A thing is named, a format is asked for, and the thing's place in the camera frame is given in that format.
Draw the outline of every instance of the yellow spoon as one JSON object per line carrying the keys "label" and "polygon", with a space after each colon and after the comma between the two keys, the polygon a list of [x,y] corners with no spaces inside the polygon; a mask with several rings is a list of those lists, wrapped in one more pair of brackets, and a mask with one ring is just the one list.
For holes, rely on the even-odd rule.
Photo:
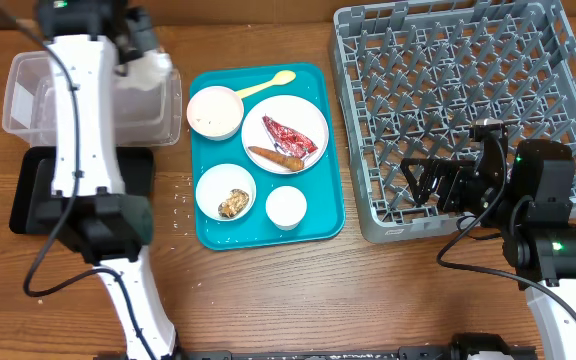
{"label": "yellow spoon", "polygon": [[252,94],[258,93],[261,90],[267,89],[273,85],[286,85],[289,82],[295,80],[295,77],[297,77],[297,75],[294,72],[292,72],[290,70],[282,70],[282,71],[276,73],[275,77],[273,77],[272,80],[270,80],[270,81],[266,81],[263,84],[251,86],[249,88],[236,91],[235,93],[237,95],[239,95],[240,98],[243,99],[243,98],[248,97]]}

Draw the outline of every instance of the wooden table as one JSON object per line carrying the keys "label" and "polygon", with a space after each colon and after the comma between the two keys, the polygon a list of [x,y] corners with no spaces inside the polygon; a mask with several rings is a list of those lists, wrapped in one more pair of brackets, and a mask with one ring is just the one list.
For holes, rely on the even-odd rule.
{"label": "wooden table", "polygon": [[[571,22],[576,33],[576,19]],[[295,61],[319,66],[332,104],[333,145],[347,208],[344,230],[330,241],[213,252],[194,233],[187,126],[176,145],[155,149],[153,271],[183,344],[191,350],[233,352],[396,349],[447,343],[456,332],[485,331],[510,344],[540,346],[515,283],[435,263],[448,237],[387,245],[362,238],[327,51],[331,28],[320,23],[158,31],[183,73],[186,92],[197,75],[209,70]],[[21,35],[0,32],[0,120],[11,60],[34,49]],[[7,226],[27,148],[0,122],[0,359],[89,359],[101,351],[121,351],[123,332],[98,279],[39,302],[22,292],[24,275],[44,242],[44,237],[14,235]],[[449,259],[511,270],[499,240],[464,241]],[[45,288],[86,269],[80,255],[57,244],[33,285]]]}

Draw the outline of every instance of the teal plastic tray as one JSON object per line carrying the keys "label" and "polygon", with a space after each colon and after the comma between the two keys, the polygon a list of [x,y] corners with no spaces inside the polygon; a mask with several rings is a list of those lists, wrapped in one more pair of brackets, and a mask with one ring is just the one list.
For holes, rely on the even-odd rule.
{"label": "teal plastic tray", "polygon": [[[299,96],[317,106],[326,117],[330,130],[328,147],[322,158],[310,169],[295,175],[277,175],[261,169],[248,158],[241,142],[241,129],[224,141],[208,140],[192,131],[192,173],[195,189],[205,171],[225,163],[242,166],[250,172],[257,184],[257,198],[252,209],[236,221],[212,220],[204,215],[195,203],[197,237],[210,249],[232,250],[330,239],[341,231],[346,222],[328,94],[324,76],[316,66],[296,63],[208,72],[192,82],[190,96],[214,85],[233,90],[244,89],[272,79],[280,70],[292,70],[297,74],[297,78],[287,85],[273,86],[245,98],[244,118],[250,109],[264,99],[276,95]],[[299,226],[291,231],[279,230],[266,215],[266,198],[273,189],[285,185],[301,190],[308,201],[306,216]]]}

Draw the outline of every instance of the dish rack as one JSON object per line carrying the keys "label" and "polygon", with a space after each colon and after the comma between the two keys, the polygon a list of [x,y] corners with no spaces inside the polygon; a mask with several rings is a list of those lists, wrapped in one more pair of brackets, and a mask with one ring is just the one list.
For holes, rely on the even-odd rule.
{"label": "dish rack", "polygon": [[[436,195],[414,204],[399,164],[475,159],[475,119],[505,120],[510,154],[521,140],[545,138],[570,146],[576,160],[576,41],[559,0],[342,8],[330,51],[361,231],[371,242],[456,230],[460,214],[440,214]],[[576,175],[573,183],[576,217]]]}

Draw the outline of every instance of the small white bowl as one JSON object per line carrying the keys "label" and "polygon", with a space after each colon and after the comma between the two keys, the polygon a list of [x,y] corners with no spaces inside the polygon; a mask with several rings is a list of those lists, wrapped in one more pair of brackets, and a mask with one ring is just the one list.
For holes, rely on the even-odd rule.
{"label": "small white bowl", "polygon": [[307,208],[304,194],[292,186],[278,187],[266,199],[266,214],[284,231],[296,228],[306,215]]}
{"label": "small white bowl", "polygon": [[244,103],[233,90],[224,86],[201,89],[188,102],[186,118],[197,133],[220,141],[235,135],[244,117]]}
{"label": "small white bowl", "polygon": [[[230,197],[230,191],[239,189],[248,196],[248,204],[234,218],[228,219],[219,215],[219,205]],[[257,195],[257,186],[252,175],[246,169],[234,164],[221,164],[206,171],[195,189],[195,201],[201,212],[217,221],[233,221],[246,215],[252,208]]]}

